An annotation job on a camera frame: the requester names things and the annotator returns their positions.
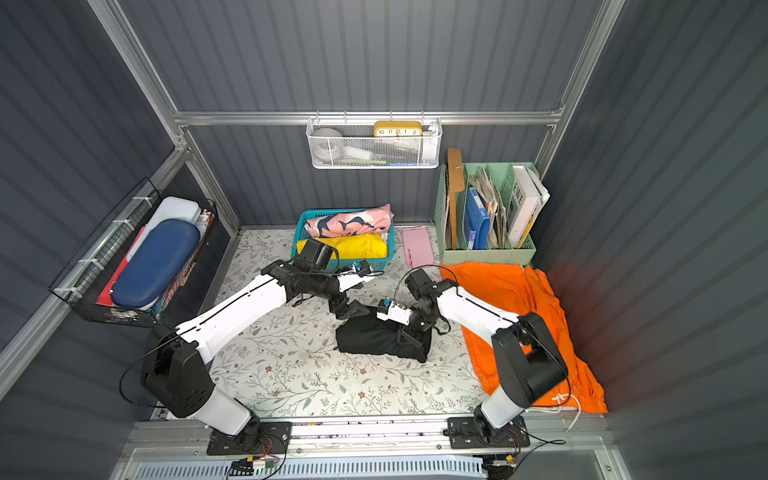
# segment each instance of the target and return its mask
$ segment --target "clock face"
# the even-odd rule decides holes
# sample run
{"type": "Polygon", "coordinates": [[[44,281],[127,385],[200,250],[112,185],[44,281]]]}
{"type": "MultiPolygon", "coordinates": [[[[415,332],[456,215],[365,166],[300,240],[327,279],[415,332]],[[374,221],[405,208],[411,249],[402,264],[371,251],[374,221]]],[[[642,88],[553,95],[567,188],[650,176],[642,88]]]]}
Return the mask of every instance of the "clock face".
{"type": "Polygon", "coordinates": [[[418,128],[380,128],[376,131],[377,137],[421,137],[422,131],[418,128]]]}

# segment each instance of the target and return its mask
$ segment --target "white cable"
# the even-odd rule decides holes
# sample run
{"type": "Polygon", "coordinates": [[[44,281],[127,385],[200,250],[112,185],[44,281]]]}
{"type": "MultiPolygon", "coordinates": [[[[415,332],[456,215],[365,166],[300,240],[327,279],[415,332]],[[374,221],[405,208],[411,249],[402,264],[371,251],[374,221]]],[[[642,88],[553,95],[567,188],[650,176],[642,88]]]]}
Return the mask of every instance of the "white cable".
{"type": "Polygon", "coordinates": [[[579,416],[581,415],[581,402],[579,402],[578,399],[576,397],[574,397],[573,395],[571,395],[571,397],[573,397],[573,399],[576,400],[576,405],[578,405],[578,412],[576,412],[576,416],[574,417],[574,421],[571,422],[571,424],[568,426],[568,428],[565,429],[566,432],[568,430],[570,430],[575,425],[576,421],[578,420],[579,416]]]}
{"type": "MultiPolygon", "coordinates": [[[[566,400],[568,398],[567,395],[563,395],[562,393],[558,393],[556,396],[552,397],[550,400],[553,402],[557,402],[559,405],[552,406],[552,407],[531,407],[527,409],[528,411],[534,411],[534,412],[544,412],[544,413],[559,413],[563,409],[563,405],[560,402],[563,402],[563,400],[566,400]]],[[[576,421],[581,416],[581,402],[578,401],[576,398],[576,395],[571,394],[571,398],[573,400],[576,400],[576,405],[578,405],[578,412],[576,412],[576,416],[573,419],[573,422],[568,426],[567,429],[565,429],[566,432],[571,430],[573,426],[576,424],[576,421]]]]}

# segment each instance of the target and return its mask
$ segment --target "white mesh basket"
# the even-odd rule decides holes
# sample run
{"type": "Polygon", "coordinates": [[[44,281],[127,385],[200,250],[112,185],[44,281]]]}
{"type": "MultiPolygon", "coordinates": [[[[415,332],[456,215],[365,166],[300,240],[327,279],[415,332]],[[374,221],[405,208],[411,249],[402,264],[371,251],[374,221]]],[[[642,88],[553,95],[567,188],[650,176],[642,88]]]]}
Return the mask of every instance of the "white mesh basket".
{"type": "Polygon", "coordinates": [[[310,118],[306,139],[315,168],[435,168],[438,166],[442,125],[440,120],[422,122],[421,137],[373,137],[374,121],[349,120],[339,124],[310,118]],[[341,137],[316,136],[320,128],[331,128],[341,137]]]}

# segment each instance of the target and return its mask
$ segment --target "orange cloth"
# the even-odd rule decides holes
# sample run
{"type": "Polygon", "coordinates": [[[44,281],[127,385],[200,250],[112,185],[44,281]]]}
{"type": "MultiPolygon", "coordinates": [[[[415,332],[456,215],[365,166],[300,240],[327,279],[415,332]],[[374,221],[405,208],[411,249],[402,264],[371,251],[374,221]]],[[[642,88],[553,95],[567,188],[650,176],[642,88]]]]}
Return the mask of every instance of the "orange cloth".
{"type": "MultiPolygon", "coordinates": [[[[574,346],[568,334],[565,312],[560,308],[560,301],[554,296],[547,276],[530,266],[494,265],[490,263],[463,263],[448,268],[458,277],[458,283],[480,300],[500,309],[525,315],[535,312],[547,324],[552,338],[558,345],[560,354],[568,366],[573,395],[581,402],[581,409],[587,413],[606,413],[603,387],[592,375],[586,363],[574,353],[574,346]]],[[[442,270],[443,278],[453,278],[442,270]]],[[[498,387],[498,373],[493,347],[466,328],[464,338],[482,388],[489,395],[498,387]]],[[[523,347],[527,353],[530,347],[523,347]]],[[[541,397],[534,406],[556,406],[562,400],[551,400],[558,393],[568,395],[568,384],[562,382],[547,395],[541,397]]],[[[577,407],[574,399],[569,399],[563,406],[577,407]]]]}

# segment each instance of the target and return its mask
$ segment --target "yellow clock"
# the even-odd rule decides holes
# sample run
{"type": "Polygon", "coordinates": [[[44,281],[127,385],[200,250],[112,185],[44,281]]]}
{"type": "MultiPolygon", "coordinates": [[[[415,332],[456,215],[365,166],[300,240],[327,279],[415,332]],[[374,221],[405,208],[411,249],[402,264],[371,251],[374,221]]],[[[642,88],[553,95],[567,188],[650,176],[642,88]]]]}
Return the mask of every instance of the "yellow clock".
{"type": "Polygon", "coordinates": [[[422,133],[418,121],[381,120],[373,125],[374,137],[421,137],[422,133]]]}

